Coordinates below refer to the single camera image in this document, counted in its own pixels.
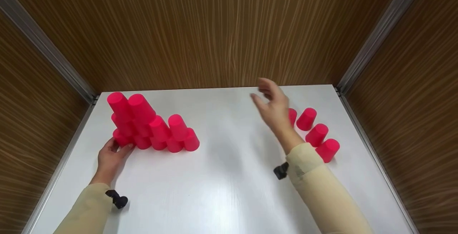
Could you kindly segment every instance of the hand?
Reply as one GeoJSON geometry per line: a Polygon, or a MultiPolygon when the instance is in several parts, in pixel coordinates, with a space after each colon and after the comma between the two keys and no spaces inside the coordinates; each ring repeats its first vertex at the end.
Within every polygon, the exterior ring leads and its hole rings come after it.
{"type": "Polygon", "coordinates": [[[269,99],[268,103],[264,103],[259,96],[250,94],[265,124],[274,133],[283,128],[291,128],[288,118],[289,99],[280,87],[272,80],[260,78],[258,90],[269,99]]]}
{"type": "Polygon", "coordinates": [[[133,145],[128,144],[118,151],[119,145],[112,137],[98,152],[98,167],[90,184],[105,183],[108,186],[116,176],[116,172],[120,165],[124,162],[124,158],[132,150],[133,145]]]}
{"type": "Polygon", "coordinates": [[[267,124],[280,142],[285,154],[289,152],[304,140],[294,130],[289,122],[288,109],[289,99],[272,80],[260,78],[258,90],[269,99],[264,103],[261,98],[255,94],[250,94],[253,102],[259,110],[262,120],[267,124]]]}

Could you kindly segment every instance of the left hand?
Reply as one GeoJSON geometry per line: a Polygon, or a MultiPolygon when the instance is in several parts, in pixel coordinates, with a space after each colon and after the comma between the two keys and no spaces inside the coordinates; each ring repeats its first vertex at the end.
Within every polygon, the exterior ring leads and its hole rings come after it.
{"type": "Polygon", "coordinates": [[[133,145],[128,144],[119,149],[119,151],[118,148],[119,145],[112,137],[98,152],[98,167],[90,184],[105,183],[108,186],[111,185],[111,182],[116,176],[116,172],[118,172],[120,165],[124,162],[124,158],[126,158],[132,150],[133,145]]]}

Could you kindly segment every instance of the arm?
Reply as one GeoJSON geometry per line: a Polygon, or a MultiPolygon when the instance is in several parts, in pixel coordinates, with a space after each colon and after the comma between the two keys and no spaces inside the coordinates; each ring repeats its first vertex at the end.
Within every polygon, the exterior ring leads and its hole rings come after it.
{"type": "Polygon", "coordinates": [[[132,145],[127,145],[119,151],[118,148],[112,138],[100,150],[97,172],[54,234],[103,233],[113,202],[105,192],[110,189],[111,182],[124,158],[131,151],[132,145]]]}
{"type": "Polygon", "coordinates": [[[259,80],[265,104],[252,94],[253,102],[285,151],[288,176],[309,208],[323,234],[370,234],[371,227],[344,186],[324,164],[315,149],[299,136],[288,120],[288,97],[268,79],[259,80]]]}

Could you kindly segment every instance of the metal corner trim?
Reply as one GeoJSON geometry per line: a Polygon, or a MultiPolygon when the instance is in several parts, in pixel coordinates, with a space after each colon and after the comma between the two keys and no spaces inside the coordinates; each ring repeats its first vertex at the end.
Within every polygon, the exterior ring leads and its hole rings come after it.
{"type": "Polygon", "coordinates": [[[383,178],[385,179],[386,181],[386,184],[388,185],[394,199],[396,200],[396,203],[398,204],[399,206],[399,209],[401,210],[402,214],[404,215],[404,218],[408,224],[408,226],[410,227],[410,229],[412,230],[412,234],[419,234],[418,232],[418,229],[417,227],[415,226],[414,224],[414,221],[412,220],[412,218],[410,217],[409,215],[409,212],[407,211],[407,209],[405,208],[404,206],[404,203],[402,203],[402,200],[401,198],[399,197],[399,194],[398,192],[396,191],[396,189],[394,188],[394,185],[393,183],[391,182],[388,174],[386,173],[386,170],[385,168],[383,167],[380,159],[378,158],[372,144],[371,144],[371,141],[369,140],[368,136],[366,135],[366,133],[364,132],[364,129],[363,127],[361,126],[360,122],[358,121],[358,119],[356,118],[356,115],[355,113],[353,112],[353,110],[351,109],[350,107],[350,104],[348,103],[347,99],[345,98],[345,96],[339,96],[340,98],[340,101],[342,102],[342,105],[343,107],[345,108],[345,110],[347,111],[347,114],[348,116],[350,117],[350,120],[352,121],[353,125],[355,126],[356,128],[356,131],[358,132],[358,134],[360,135],[360,138],[361,140],[363,141],[364,143],[364,146],[366,147],[367,151],[369,152],[369,154],[371,154],[373,160],[375,161],[375,163],[377,164],[381,174],[383,175],[383,178]]]}
{"type": "Polygon", "coordinates": [[[21,32],[36,46],[44,57],[57,71],[77,90],[77,92],[92,104],[96,95],[92,87],[73,68],[59,49],[47,37],[41,27],[33,20],[18,0],[0,0],[0,9],[21,30],[21,32]]]}
{"type": "Polygon", "coordinates": [[[371,61],[372,57],[381,47],[383,41],[389,35],[394,26],[401,19],[414,0],[392,0],[391,4],[381,16],[376,27],[368,37],[349,68],[337,84],[342,95],[347,94],[353,83],[361,74],[363,69],[371,61]]]}
{"type": "Polygon", "coordinates": [[[43,211],[49,197],[51,196],[51,193],[54,189],[54,186],[57,183],[57,180],[59,180],[60,174],[62,173],[62,170],[65,167],[65,164],[67,163],[70,154],[73,151],[73,148],[75,147],[75,144],[78,141],[78,138],[80,137],[80,134],[82,130],[84,129],[84,126],[86,125],[86,122],[88,118],[90,117],[92,110],[94,109],[93,105],[90,105],[90,107],[87,109],[84,117],[82,118],[80,124],[78,125],[77,130],[75,131],[75,134],[72,137],[72,140],[70,140],[70,143],[67,146],[67,149],[64,152],[64,155],[60,159],[59,164],[57,165],[56,169],[54,170],[53,175],[51,176],[51,179],[48,182],[48,185],[43,191],[43,194],[41,195],[40,200],[35,206],[35,209],[33,210],[32,214],[30,215],[29,220],[27,221],[22,234],[31,234],[33,229],[35,228],[35,225],[40,218],[41,212],[43,211]]]}

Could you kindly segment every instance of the right hand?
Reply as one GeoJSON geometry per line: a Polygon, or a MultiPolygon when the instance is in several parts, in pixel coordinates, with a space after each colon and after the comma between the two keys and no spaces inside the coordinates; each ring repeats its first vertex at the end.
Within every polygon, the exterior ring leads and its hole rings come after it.
{"type": "Polygon", "coordinates": [[[255,94],[250,94],[250,96],[265,124],[267,124],[274,133],[281,129],[291,128],[288,118],[289,99],[280,87],[270,79],[259,78],[258,90],[269,100],[268,103],[264,103],[262,99],[255,94]]]}

